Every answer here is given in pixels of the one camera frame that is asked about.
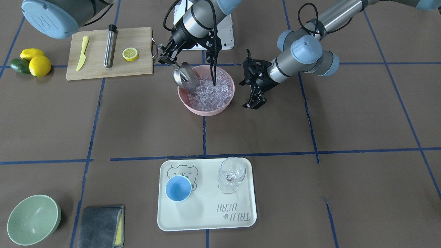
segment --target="brown floor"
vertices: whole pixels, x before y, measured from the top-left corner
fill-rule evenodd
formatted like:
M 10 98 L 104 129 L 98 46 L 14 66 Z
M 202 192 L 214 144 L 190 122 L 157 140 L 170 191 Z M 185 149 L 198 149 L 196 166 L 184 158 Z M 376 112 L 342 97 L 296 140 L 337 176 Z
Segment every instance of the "brown floor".
M 151 26 L 155 40 L 165 43 L 170 32 L 162 20 L 172 2 L 120 0 L 81 31 L 110 23 Z M 314 3 L 322 12 L 333 2 Z M 63 217 L 57 231 L 33 247 L 75 248 L 83 208 L 115 204 L 126 206 L 125 248 L 439 247 L 441 16 L 392 2 L 369 6 L 321 42 L 340 57 L 335 75 L 293 76 L 266 93 L 268 103 L 259 110 L 242 108 L 250 92 L 238 85 L 243 69 L 236 64 L 246 49 L 257 59 L 278 55 L 277 38 L 299 27 L 303 3 L 241 3 L 232 15 L 235 48 L 218 60 L 236 95 L 224 112 L 201 117 L 180 102 L 170 67 L 68 82 L 71 40 L 39 33 L 22 17 L 20 3 L 2 1 L 1 246 L 18 247 L 6 231 L 14 206 L 46 194 Z M 304 11 L 305 20 L 313 17 Z M 30 47 L 46 52 L 49 75 L 33 78 L 8 67 Z M 182 52 L 179 60 L 201 64 L 202 52 Z M 257 222 L 241 229 L 160 230 L 161 164 L 232 155 L 253 166 Z

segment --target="metal handle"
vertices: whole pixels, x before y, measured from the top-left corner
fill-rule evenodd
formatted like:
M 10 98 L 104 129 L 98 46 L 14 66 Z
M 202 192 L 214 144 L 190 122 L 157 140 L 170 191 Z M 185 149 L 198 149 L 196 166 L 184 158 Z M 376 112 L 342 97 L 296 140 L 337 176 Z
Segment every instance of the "metal handle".
M 155 53 L 155 55 L 152 56 L 153 63 L 155 63 L 156 59 L 158 58 L 158 45 L 156 44 L 155 40 L 153 40 L 153 37 L 152 37 L 152 42 L 153 42 L 153 44 L 155 44 L 155 47 L 156 47 L 156 49 L 155 49 L 156 53 Z

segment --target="blue tape line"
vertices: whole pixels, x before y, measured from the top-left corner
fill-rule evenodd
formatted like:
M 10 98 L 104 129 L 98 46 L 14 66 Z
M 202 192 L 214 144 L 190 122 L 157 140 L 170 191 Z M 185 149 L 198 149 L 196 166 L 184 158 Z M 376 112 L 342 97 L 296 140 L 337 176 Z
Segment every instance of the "blue tape line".
M 80 215 L 82 199 L 83 199 L 83 196 L 84 196 L 84 189 L 86 187 L 86 175 L 87 175 L 87 172 L 89 171 L 90 156 L 92 154 L 93 140 L 95 138 L 95 131 L 97 129 L 98 116 L 100 114 L 100 102 L 101 102 L 101 97 L 103 95 L 103 89 L 104 89 L 105 81 L 106 81 L 106 78 L 103 78 L 103 81 L 101 83 L 100 96 L 98 97 L 97 110 L 95 112 L 95 120 L 93 122 L 92 135 L 90 136 L 89 151 L 87 153 L 87 161 L 86 161 L 86 166 L 84 167 L 84 174 L 83 174 L 83 180 L 82 180 L 82 186 L 81 186 L 81 197 L 80 197 L 80 200 L 78 201 L 78 205 L 77 205 L 77 212 L 76 212 L 76 216 L 75 216 L 74 228 L 72 230 L 72 238 L 71 238 L 70 248 L 73 248 L 73 246 L 74 246 L 75 235 L 76 235 L 76 232 L 77 232 L 78 218 L 79 218 L 79 215 Z
M 210 230 L 205 230 L 205 248 L 210 248 Z
M 4 71 L 5 66 L 7 64 L 7 61 L 9 60 L 9 57 L 11 56 L 12 49 L 14 48 L 15 42 L 17 41 L 17 38 L 19 36 L 20 30 L 22 29 L 24 22 L 25 22 L 25 17 L 23 16 L 22 21 L 20 22 L 19 28 L 17 29 L 17 33 L 15 33 L 14 40 L 12 40 L 12 44 L 11 44 L 11 47 L 9 48 L 9 52 L 7 53 L 6 59 L 3 63 L 3 68 L 1 68 L 0 78 L 3 75 L 3 71 Z
M 340 62 L 341 65 L 344 64 L 385 64 L 384 62 Z
M 77 205 L 77 211 L 76 211 L 76 215 L 75 215 L 74 228 L 72 230 L 71 245 L 69 246 L 70 248 L 74 247 L 75 235 L 77 233 L 77 226 L 78 226 L 78 218 L 80 216 L 82 197 L 84 195 L 84 188 L 86 186 L 86 174 L 87 174 L 88 170 L 89 170 L 89 161 L 87 161 L 86 162 L 86 166 L 84 166 L 84 174 L 83 174 L 83 180 L 82 180 L 82 186 L 81 186 L 81 197 L 80 197 L 80 200 L 78 201 L 78 205 Z
M 441 62 L 387 62 L 387 64 L 441 64 Z
M 430 178 L 432 178 L 432 182 L 434 183 L 435 189 L 437 190 L 438 197 L 439 197 L 439 199 L 441 200 L 441 191 L 440 191 L 440 188 L 438 187 L 437 181 L 435 180 L 435 176 L 434 176 L 434 174 L 432 173 L 432 170 L 430 169 L 430 165 L 429 165 L 429 163 L 427 162 L 426 155 L 424 154 L 424 152 L 423 152 L 422 149 L 421 149 L 420 152 L 421 152 L 422 158 L 423 158 L 423 160 L 424 160 L 424 163 L 426 164 L 426 168 L 427 168 L 427 170 L 429 171 Z
M 441 150 L 441 147 L 425 147 L 421 148 L 421 150 Z
M 329 222 L 331 223 L 332 236 L 334 237 L 335 248 L 338 248 L 337 234 L 335 232 L 334 220 L 332 218 L 331 209 L 329 208 L 328 200 L 323 197 L 322 197 L 322 200 L 324 200 L 326 202 L 326 208 L 328 209 Z
M 419 151 L 419 148 L 396 148 L 396 149 L 371 149 L 371 150 L 334 150 L 318 151 L 319 154 L 345 154 L 345 153 L 375 153 L 375 152 L 400 152 L 400 151 Z
M 30 160 L 30 161 L 3 161 L 0 165 L 27 165 L 27 164 L 59 164 L 87 162 L 87 159 L 58 159 L 58 160 Z
M 286 11 L 285 0 L 282 0 L 282 3 L 283 3 L 283 10 L 285 11 L 286 24 L 288 26 L 288 30 L 291 30 L 291 26 L 289 25 L 288 12 Z
M 212 155 L 189 155 L 189 156 L 162 156 L 162 157 L 134 157 L 134 158 L 111 158 L 110 161 L 133 161 L 133 160 L 160 160 L 160 159 L 187 159 L 187 158 L 224 158 L 224 157 L 260 157 L 260 156 L 290 156 L 290 155 L 314 155 L 313 151 L 305 152 L 279 152 L 279 153 L 238 153 L 238 154 L 212 154 Z
M 404 114 L 406 115 L 407 121 L 408 121 L 408 123 L 409 123 L 409 125 L 411 127 L 412 133 L 413 133 L 413 135 L 415 137 L 415 141 L 417 142 L 417 145 L 418 145 L 418 148 L 419 148 L 419 150 L 421 152 L 421 155 L 422 155 L 422 158 L 424 160 L 424 163 L 426 164 L 427 170 L 429 171 L 430 177 L 432 178 L 432 182 L 433 182 L 433 184 L 435 186 L 435 189 L 436 189 L 436 191 L 438 193 L 438 197 L 441 199 L 441 191 L 440 191 L 440 189 L 438 187 L 438 184 L 437 184 L 437 182 L 435 180 L 435 177 L 434 177 L 434 175 L 432 173 L 432 170 L 430 169 L 429 163 L 426 160 L 426 156 L 424 155 L 424 151 L 421 148 L 421 144 L 420 144 L 420 142 L 418 140 L 418 137 L 417 137 L 415 129 L 414 129 L 413 125 L 412 125 L 411 119 L 410 119 L 410 117 L 409 117 L 409 115 L 407 113 L 406 107 L 404 106 L 403 100 L 401 99 L 400 93 L 399 93 L 398 88 L 397 88 L 397 86 L 395 84 L 395 80 L 393 79 L 393 76 L 392 76 L 392 73 L 391 73 L 391 71 L 389 69 L 388 63 L 386 62 L 386 58 L 385 58 L 385 56 L 383 54 L 383 51 L 382 51 L 382 49 L 380 47 L 380 43 L 378 42 L 377 36 L 375 35 L 375 32 L 374 32 L 374 30 L 372 28 L 372 25 L 370 24 L 370 21 L 369 21 L 369 18 L 367 17 L 366 11 L 363 11 L 363 13 L 364 13 L 364 16 L 366 17 L 366 21 L 367 21 L 367 24 L 369 25 L 370 31 L 372 32 L 372 35 L 374 36 L 375 42 L 377 43 L 378 49 L 380 50 L 381 57 L 383 58 L 383 61 L 385 62 L 386 69 L 387 69 L 387 71 L 389 73 L 389 77 L 390 77 L 390 79 L 392 81 L 393 87 L 395 88 L 395 92 L 396 92 L 396 94 L 398 96 L 398 100 L 400 101 L 401 107 L 403 108 Z
M 206 131 L 206 120 L 205 116 L 203 117 L 203 123 L 202 123 L 203 129 L 204 129 L 204 157 L 207 156 L 207 131 Z
M 118 15 L 120 14 L 120 6 L 121 6 L 121 0 L 118 1 L 118 7 L 116 8 L 116 15 L 115 15 L 115 26 L 118 23 Z
M 203 158 L 203 155 L 188 156 L 162 156 L 162 157 L 134 157 L 134 158 L 111 158 L 110 161 L 136 161 L 136 160 L 161 160 L 161 159 L 187 159 L 187 158 Z
M 377 152 L 403 152 L 420 150 L 441 150 L 441 147 L 426 148 L 396 148 L 396 149 L 371 149 L 371 150 L 334 150 L 317 151 L 318 154 L 350 154 L 350 153 L 377 153 Z M 292 155 L 315 155 L 315 151 L 306 152 L 280 152 L 280 153 L 241 153 L 241 154 L 206 154 L 189 156 L 161 156 L 161 157 L 134 157 L 134 158 L 111 158 L 110 161 L 132 160 L 160 160 L 160 159 L 187 159 L 187 158 L 223 158 L 223 157 L 263 157 L 263 156 L 292 156 Z
M 320 164 L 320 159 L 318 157 L 318 152 L 317 152 L 317 144 L 315 142 L 315 137 L 314 137 L 314 129 L 312 128 L 311 116 L 309 115 L 308 103 L 306 102 L 305 90 L 303 88 L 302 76 L 301 76 L 300 72 L 298 72 L 297 75 L 299 76 L 300 88 L 302 90 L 302 96 L 303 96 L 303 100 L 305 102 L 306 116 L 308 117 L 309 129 L 311 131 L 311 138 L 312 138 L 312 144 L 314 145 L 315 157 L 317 159 L 317 163 Z

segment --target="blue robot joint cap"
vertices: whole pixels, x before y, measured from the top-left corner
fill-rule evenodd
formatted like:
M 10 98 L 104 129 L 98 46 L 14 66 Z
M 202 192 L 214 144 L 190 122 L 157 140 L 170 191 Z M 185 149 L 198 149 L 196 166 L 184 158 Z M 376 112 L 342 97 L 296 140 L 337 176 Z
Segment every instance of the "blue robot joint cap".
M 312 64 L 323 54 L 323 48 L 318 40 L 307 34 L 291 45 L 292 56 L 302 64 Z

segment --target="yellow fruit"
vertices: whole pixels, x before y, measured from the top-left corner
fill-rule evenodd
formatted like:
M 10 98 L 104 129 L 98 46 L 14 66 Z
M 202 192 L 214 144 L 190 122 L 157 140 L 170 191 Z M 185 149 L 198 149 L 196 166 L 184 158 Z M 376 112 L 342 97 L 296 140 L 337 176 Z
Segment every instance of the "yellow fruit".
M 135 48 L 129 47 L 129 48 L 124 49 L 123 57 L 127 61 L 134 61 L 134 60 L 138 59 L 139 54 Z
M 20 54 L 20 58 L 27 60 L 27 61 L 31 61 L 31 59 L 37 55 L 46 56 L 45 53 L 43 51 L 41 51 L 40 49 L 28 48 L 28 49 L 25 49 L 22 51 L 22 53 Z
M 51 61 L 42 55 L 37 55 L 29 62 L 29 71 L 35 77 L 42 77 L 51 70 Z

